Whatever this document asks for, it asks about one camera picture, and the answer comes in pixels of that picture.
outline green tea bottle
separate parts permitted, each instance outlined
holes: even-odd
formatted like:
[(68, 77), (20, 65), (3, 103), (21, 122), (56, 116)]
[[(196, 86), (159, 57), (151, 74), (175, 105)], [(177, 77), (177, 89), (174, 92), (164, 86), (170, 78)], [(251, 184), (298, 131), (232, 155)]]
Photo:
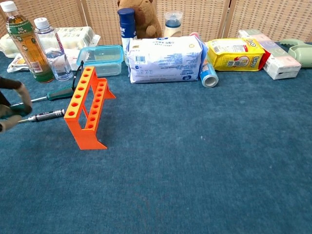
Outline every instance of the green tea bottle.
[(6, 29), (34, 78), (40, 83), (52, 81), (54, 79), (53, 72), (37, 42), (32, 24), (17, 12), (13, 1), (4, 1), (0, 5), (6, 13)]

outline screwdriver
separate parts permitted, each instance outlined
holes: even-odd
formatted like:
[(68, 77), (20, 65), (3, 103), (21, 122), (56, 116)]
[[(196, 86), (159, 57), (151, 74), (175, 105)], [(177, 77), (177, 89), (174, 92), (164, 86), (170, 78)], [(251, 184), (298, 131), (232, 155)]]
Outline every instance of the screwdriver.
[(37, 115), (31, 116), (27, 119), (20, 120), (18, 123), (40, 122), (40, 121), (45, 121), (45, 120), (49, 120), (49, 119), (53, 119), (53, 118), (63, 117), (64, 115), (65, 115), (65, 110), (61, 109), (61, 110), (37, 114)]
[[(73, 96), (74, 90), (75, 89), (73, 89), (73, 87), (71, 85), (68, 85), (62, 89), (58, 89), (55, 91), (48, 92), (47, 96), (33, 99), (33, 100), (31, 100), (31, 102), (33, 103), (33, 102), (38, 102), (38, 101), (43, 101), (43, 100), (54, 101), (56, 99), (61, 99), (61, 98), (70, 98)], [(23, 105), (23, 103), (20, 102), (20, 103), (11, 105), (11, 107), (19, 106), (19, 105)]]

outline blue can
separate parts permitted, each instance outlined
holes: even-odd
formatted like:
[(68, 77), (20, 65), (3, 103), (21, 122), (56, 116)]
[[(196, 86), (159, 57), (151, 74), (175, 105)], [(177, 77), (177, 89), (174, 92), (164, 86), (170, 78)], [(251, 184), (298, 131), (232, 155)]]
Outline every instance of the blue can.
[(199, 73), (201, 83), (206, 88), (215, 87), (219, 82), (218, 75), (215, 72), (214, 66), (212, 65), (208, 54), (206, 55), (206, 59), (204, 65), (201, 68)]
[(118, 14), (123, 54), (126, 65), (128, 66), (127, 46), (129, 44), (130, 38), (137, 38), (135, 11), (132, 8), (122, 8), (118, 10)]

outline blue bottle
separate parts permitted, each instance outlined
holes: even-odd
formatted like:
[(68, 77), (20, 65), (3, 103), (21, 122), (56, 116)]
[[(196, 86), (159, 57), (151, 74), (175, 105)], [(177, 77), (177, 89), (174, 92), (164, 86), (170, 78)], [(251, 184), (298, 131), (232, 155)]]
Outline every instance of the blue bottle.
[(55, 78), (59, 81), (69, 80), (74, 74), (55, 29), (50, 27), (46, 18), (37, 18), (34, 22), (36, 25), (35, 33)]
[(120, 22), (120, 32), (123, 47), (123, 55), (125, 58), (125, 63), (128, 66), (127, 59), (127, 46), (130, 38), (137, 38), (136, 31), (136, 21), (135, 21), (135, 11), (132, 8), (122, 8), (118, 10), (119, 22)]
[(204, 64), (200, 71), (201, 83), (206, 88), (215, 87), (219, 82), (219, 77), (215, 72), (212, 63), (208, 62)]

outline water bottle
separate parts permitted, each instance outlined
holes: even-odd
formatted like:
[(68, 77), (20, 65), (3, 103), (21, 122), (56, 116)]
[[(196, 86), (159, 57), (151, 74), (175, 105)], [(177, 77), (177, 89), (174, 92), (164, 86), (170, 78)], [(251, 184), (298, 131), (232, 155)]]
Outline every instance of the water bottle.
[(6, 28), (19, 49), (34, 78), (40, 83), (54, 79), (48, 60), (37, 43), (34, 27), (29, 20), (19, 14), (13, 1), (3, 1), (1, 8), (6, 14)]
[(135, 11), (132, 8), (122, 8), (118, 10), (120, 21), (120, 32), (122, 40), (123, 55), (128, 66), (127, 46), (130, 38), (137, 38)]
[(46, 18), (37, 18), (34, 23), (36, 26), (35, 33), (48, 58), (55, 78), (59, 81), (69, 80), (74, 74), (56, 30), (50, 26)]

